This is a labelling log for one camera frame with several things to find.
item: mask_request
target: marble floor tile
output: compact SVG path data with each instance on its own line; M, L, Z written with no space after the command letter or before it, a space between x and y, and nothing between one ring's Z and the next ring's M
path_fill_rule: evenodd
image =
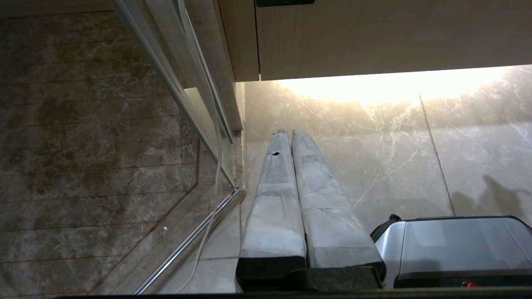
M242 220L278 129L314 139L368 231L391 213L452 215L417 90L394 75L246 83L249 193Z
M532 66L448 76L421 98L456 214L532 225Z
M237 258L240 253L240 207L216 227L205 244L202 259Z
M238 259L200 260L196 273L180 294L234 293ZM162 288L160 294L173 294L190 276L194 261L184 264Z

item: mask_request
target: gray padding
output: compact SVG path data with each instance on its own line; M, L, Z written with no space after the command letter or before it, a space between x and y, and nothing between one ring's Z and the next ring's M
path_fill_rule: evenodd
M309 266L340 268L382 261L312 138L294 130L292 154Z
M284 131L270 141L240 249L241 258L279 256L306 257L290 141Z

